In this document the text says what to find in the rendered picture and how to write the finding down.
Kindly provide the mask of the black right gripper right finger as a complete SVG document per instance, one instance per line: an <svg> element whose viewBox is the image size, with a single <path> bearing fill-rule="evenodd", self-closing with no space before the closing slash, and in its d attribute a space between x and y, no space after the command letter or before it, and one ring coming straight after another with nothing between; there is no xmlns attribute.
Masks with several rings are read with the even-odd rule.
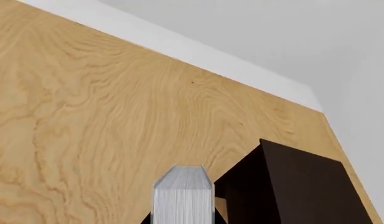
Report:
<svg viewBox="0 0 384 224"><path fill-rule="evenodd" d="M213 224L227 224L220 212L215 208L214 210L214 223Z"/></svg>

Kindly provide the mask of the book with grey page edges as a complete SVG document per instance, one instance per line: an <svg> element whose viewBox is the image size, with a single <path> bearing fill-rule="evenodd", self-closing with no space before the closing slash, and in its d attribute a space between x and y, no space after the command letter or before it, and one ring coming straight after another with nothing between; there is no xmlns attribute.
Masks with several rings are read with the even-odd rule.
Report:
<svg viewBox="0 0 384 224"><path fill-rule="evenodd" d="M173 166L153 185L151 224L214 224L214 196L203 166Z"/></svg>

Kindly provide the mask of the dark brown cabinet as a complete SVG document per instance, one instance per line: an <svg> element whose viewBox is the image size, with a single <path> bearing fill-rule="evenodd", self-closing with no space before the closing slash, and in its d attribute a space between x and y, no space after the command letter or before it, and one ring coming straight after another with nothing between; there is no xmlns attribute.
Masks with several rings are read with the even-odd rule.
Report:
<svg viewBox="0 0 384 224"><path fill-rule="evenodd" d="M373 224L341 162L265 139L214 184L227 224Z"/></svg>

